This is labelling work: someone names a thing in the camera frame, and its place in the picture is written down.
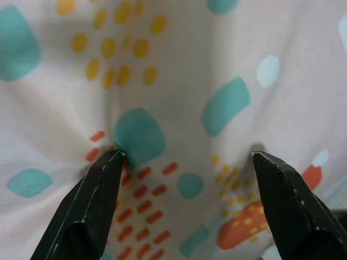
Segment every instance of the fabric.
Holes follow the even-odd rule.
[[[0,259],[30,258],[113,145],[130,166],[103,259],[256,259],[250,148],[323,198],[346,68],[344,0],[0,0]]]

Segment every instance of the light blue dot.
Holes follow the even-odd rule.
[[[340,20],[338,31],[340,33],[343,47],[345,48],[345,51],[347,51],[347,15]]]
[[[314,167],[324,166],[328,160],[329,160],[329,151],[328,150],[322,150],[313,159],[312,165]]]
[[[276,83],[280,73],[279,59],[270,55],[263,59],[258,65],[257,78],[259,83],[267,88]]]

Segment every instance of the cloth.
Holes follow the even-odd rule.
[[[346,68],[344,0],[0,0],[0,258],[28,259],[116,145],[103,259],[256,259],[249,150],[323,198],[347,164]]]

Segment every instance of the orange dash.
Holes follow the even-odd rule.
[[[175,163],[175,162],[172,162],[172,163],[170,163],[169,165],[167,165],[166,168],[164,168],[164,169],[162,170],[162,173],[163,173],[164,175],[169,175],[171,172],[173,172],[173,171],[175,171],[175,170],[177,170],[177,169],[178,169],[178,164]]]
[[[122,232],[119,234],[119,236],[118,236],[118,241],[119,241],[119,242],[123,242],[124,239],[125,239],[127,236],[129,236],[129,235],[132,233],[133,230],[134,230],[134,228],[133,228],[132,226],[127,226],[127,227],[125,227],[125,228],[122,230]]]
[[[104,131],[98,131],[95,134],[92,135],[92,137],[90,137],[90,140],[92,142],[97,142],[99,141],[101,138],[103,138],[105,136],[105,132]]]
[[[160,244],[162,241],[164,241],[170,236],[171,236],[171,233],[168,230],[166,230],[163,233],[159,234],[153,241],[156,244]]]
[[[150,244],[144,244],[137,252],[137,259],[142,259],[151,250]]]
[[[148,210],[152,206],[152,203],[149,200],[146,200],[141,205],[137,207],[137,213],[141,214]]]
[[[119,223],[122,223],[123,221],[125,221],[127,218],[129,218],[132,214],[132,210],[131,209],[126,209],[125,211],[123,211],[123,213],[117,218],[117,221]]]
[[[150,257],[150,260],[159,260],[164,255],[164,250],[160,249],[158,250],[154,255]]]
[[[146,167],[139,172],[139,175],[137,175],[137,178],[142,180],[146,178],[151,173],[151,171],[152,171],[151,167]]]
[[[150,231],[148,228],[142,229],[137,235],[136,235],[136,240],[141,241],[145,237],[147,237],[150,234]]]
[[[147,187],[144,185],[134,192],[134,197],[139,199],[147,192]]]
[[[120,253],[120,255],[117,257],[117,259],[118,260],[126,259],[131,254],[131,251],[132,251],[132,248],[128,246],[126,249],[123,250],[122,253]]]
[[[152,215],[148,216],[146,218],[146,221],[147,221],[147,223],[152,224],[155,221],[157,221],[158,219],[162,218],[162,216],[163,216],[163,213],[162,213],[162,211],[159,210],[159,211],[154,212]]]
[[[95,147],[95,148],[91,149],[90,152],[86,156],[87,161],[93,161],[99,152],[100,152],[99,148]]]
[[[156,187],[155,190],[152,191],[152,194],[154,196],[159,196],[160,194],[164,193],[165,191],[167,191],[167,187],[164,184],[161,184],[160,186]]]

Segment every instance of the teal blob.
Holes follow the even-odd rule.
[[[215,137],[245,107],[250,96],[245,82],[237,77],[220,89],[209,101],[202,114],[206,132]]]
[[[7,188],[19,196],[31,198],[43,192],[51,184],[50,176],[33,168],[13,176],[7,183]]]
[[[204,181],[194,173],[183,173],[177,183],[177,189],[185,199],[193,199],[204,189]]]
[[[207,0],[208,9],[217,15],[224,15],[233,10],[239,4],[239,0]]]
[[[142,108],[131,110],[120,118],[113,131],[113,140],[133,167],[160,156],[166,147],[162,129]]]
[[[190,257],[198,246],[209,236],[209,233],[208,228],[204,224],[201,224],[198,230],[192,233],[180,246],[179,250],[181,254],[183,254],[185,257]]]
[[[105,251],[100,260],[113,260],[113,257],[107,251]]]
[[[41,50],[34,32],[13,5],[0,10],[0,79],[17,80],[40,62]]]

